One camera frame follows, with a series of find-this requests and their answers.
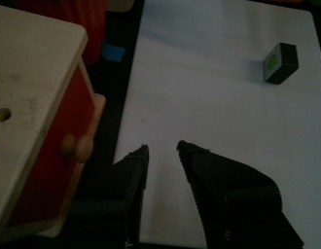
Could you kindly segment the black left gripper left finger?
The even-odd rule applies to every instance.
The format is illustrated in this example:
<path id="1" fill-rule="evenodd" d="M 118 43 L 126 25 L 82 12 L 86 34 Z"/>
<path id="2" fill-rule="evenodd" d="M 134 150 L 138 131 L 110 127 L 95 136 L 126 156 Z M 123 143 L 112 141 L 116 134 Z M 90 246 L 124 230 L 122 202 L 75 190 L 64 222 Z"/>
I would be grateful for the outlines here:
<path id="1" fill-rule="evenodd" d="M 138 249 L 150 148 L 143 145 L 94 176 L 79 191 L 64 249 Z"/>

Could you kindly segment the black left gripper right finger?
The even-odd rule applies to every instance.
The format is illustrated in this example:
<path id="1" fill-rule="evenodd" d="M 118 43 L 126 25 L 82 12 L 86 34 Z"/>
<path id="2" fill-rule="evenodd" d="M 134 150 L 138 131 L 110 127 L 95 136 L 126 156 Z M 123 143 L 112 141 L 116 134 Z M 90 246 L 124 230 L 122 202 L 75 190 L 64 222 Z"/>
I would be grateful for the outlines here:
<path id="1" fill-rule="evenodd" d="M 302 249 L 280 188 L 249 165 L 198 145 L 177 147 L 202 218 L 207 249 Z"/>

